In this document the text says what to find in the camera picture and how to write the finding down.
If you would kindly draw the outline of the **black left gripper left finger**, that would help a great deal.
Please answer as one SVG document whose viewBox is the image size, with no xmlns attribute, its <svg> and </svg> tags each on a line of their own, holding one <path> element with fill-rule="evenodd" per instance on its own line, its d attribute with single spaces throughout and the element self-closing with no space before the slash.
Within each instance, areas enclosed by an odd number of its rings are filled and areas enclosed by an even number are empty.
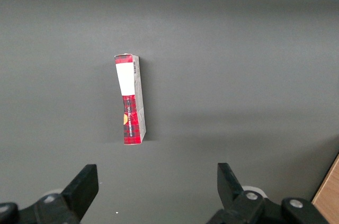
<svg viewBox="0 0 339 224">
<path fill-rule="evenodd" d="M 60 193 L 20 210 L 19 223 L 80 223 L 98 191 L 97 165 L 85 165 Z"/>
</svg>

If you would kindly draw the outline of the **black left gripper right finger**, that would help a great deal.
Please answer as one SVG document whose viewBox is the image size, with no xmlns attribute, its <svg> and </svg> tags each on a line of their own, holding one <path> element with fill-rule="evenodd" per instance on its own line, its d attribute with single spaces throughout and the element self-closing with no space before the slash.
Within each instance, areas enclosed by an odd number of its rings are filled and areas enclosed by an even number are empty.
<svg viewBox="0 0 339 224">
<path fill-rule="evenodd" d="M 309 201 L 285 198 L 276 204 L 240 185 L 229 164 L 219 163 L 217 189 L 223 208 L 208 223 L 328 223 Z"/>
</svg>

